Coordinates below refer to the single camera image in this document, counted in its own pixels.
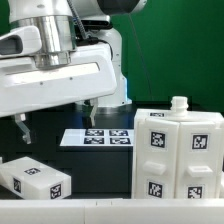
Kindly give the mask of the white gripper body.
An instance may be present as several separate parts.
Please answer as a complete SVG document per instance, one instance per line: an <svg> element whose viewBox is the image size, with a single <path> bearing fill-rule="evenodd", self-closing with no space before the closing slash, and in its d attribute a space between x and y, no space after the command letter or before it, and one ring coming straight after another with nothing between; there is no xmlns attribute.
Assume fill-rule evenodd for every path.
<svg viewBox="0 0 224 224"><path fill-rule="evenodd" d="M71 63L39 70L31 57L0 59L0 117L113 94L116 76L108 44L79 47Z"/></svg>

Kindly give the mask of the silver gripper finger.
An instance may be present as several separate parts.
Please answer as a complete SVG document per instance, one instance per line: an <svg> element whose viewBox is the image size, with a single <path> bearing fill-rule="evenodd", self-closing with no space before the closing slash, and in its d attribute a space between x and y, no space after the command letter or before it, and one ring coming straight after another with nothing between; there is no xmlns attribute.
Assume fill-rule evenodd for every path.
<svg viewBox="0 0 224 224"><path fill-rule="evenodd" d="M95 126L95 115L96 115L97 108L98 108L98 99L97 98L90 99L89 107L90 107L90 112L89 112L90 124L92 127L94 127Z"/></svg>
<svg viewBox="0 0 224 224"><path fill-rule="evenodd" d="M17 126L20 128L22 131L22 139L26 144L31 143L31 133L30 129L26 126L25 121L26 121L26 115L24 113L22 114L16 114L14 116L15 123Z"/></svg>

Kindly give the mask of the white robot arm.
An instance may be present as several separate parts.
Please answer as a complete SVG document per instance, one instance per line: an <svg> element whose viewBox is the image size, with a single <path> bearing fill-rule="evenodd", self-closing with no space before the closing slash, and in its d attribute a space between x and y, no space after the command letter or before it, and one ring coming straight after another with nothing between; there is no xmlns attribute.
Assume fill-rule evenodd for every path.
<svg viewBox="0 0 224 224"><path fill-rule="evenodd" d="M0 35L0 118L12 116L26 143L27 112L69 103L115 110L131 103L121 71L122 38L110 17L147 0L7 0Z"/></svg>

